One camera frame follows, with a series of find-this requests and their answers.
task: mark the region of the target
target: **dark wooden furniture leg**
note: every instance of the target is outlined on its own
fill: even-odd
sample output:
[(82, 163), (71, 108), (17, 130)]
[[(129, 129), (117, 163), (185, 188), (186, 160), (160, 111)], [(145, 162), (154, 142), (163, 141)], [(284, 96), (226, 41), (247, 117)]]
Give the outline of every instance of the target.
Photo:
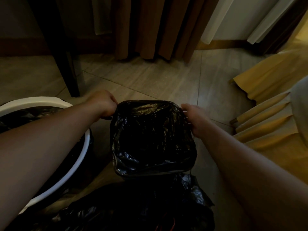
[(67, 38), (55, 0), (28, 0), (34, 17), (55, 58), (72, 97), (80, 95), (71, 59), (72, 44)]

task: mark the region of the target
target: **hand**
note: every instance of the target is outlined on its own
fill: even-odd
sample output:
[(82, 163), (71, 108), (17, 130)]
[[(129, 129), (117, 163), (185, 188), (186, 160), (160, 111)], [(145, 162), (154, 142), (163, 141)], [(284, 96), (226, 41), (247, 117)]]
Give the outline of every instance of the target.
[(204, 109), (197, 105), (181, 104), (181, 107), (189, 123), (192, 124), (192, 133), (197, 138), (202, 136), (202, 132), (206, 128), (206, 124), (210, 121)]
[(98, 112), (98, 118), (108, 119), (116, 111), (119, 104), (113, 94), (107, 90), (96, 91), (92, 93), (86, 101), (87, 104), (94, 107)]

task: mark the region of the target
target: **trash bag liner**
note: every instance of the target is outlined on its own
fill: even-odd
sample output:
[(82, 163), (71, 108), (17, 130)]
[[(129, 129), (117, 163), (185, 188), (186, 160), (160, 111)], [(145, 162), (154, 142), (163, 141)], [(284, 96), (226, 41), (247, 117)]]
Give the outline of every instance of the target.
[(6, 231), (213, 231), (211, 206), (190, 174), (141, 177), (103, 186), (51, 216), (21, 214)]
[(110, 124), (110, 141), (121, 176), (186, 172), (197, 157), (187, 118), (170, 101), (121, 102)]
[[(50, 106), (38, 106), (26, 109), (20, 109), (11, 113), (8, 113), (0, 117), (0, 133), (8, 131), (10, 129), (25, 125), (29, 122), (38, 120), (42, 117), (49, 116), (50, 114), (56, 113), (63, 108), (50, 107)], [(45, 182), (45, 184), (40, 188), (40, 190), (34, 195), (37, 197), (42, 194), (54, 184), (56, 184), (75, 164), (78, 159), (80, 152), (83, 148), (85, 135), (83, 135), (80, 140), (75, 144), (72, 150), (68, 153), (66, 158), (60, 164), (58, 169), (53, 175)]]

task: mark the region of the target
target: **baseboard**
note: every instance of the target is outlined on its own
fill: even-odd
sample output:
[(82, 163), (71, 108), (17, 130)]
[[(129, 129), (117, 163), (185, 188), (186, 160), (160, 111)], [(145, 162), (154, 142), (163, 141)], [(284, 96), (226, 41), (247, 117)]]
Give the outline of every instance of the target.
[(196, 50), (245, 48), (248, 44), (246, 40), (212, 40), (209, 45), (199, 41)]
[[(113, 53), (114, 43), (111, 35), (99, 38), (72, 38), (74, 50), (79, 54)], [(51, 55), (44, 38), (0, 38), (0, 57)]]
[[(79, 54), (113, 53), (114, 42), (111, 35), (99, 38), (71, 39)], [(213, 40), (209, 45), (199, 42), (196, 50), (244, 48), (246, 40)], [(43, 38), (0, 38), (0, 57), (51, 55)]]

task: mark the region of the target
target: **forearm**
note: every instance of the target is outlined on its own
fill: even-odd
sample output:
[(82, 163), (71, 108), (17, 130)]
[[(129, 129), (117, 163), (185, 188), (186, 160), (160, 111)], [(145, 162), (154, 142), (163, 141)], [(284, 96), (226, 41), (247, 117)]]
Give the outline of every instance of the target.
[(29, 202), (100, 113), (94, 105), (83, 103), (0, 134), (0, 230)]
[(202, 141), (241, 204), (263, 228), (307, 228), (306, 184), (210, 121), (204, 123)]

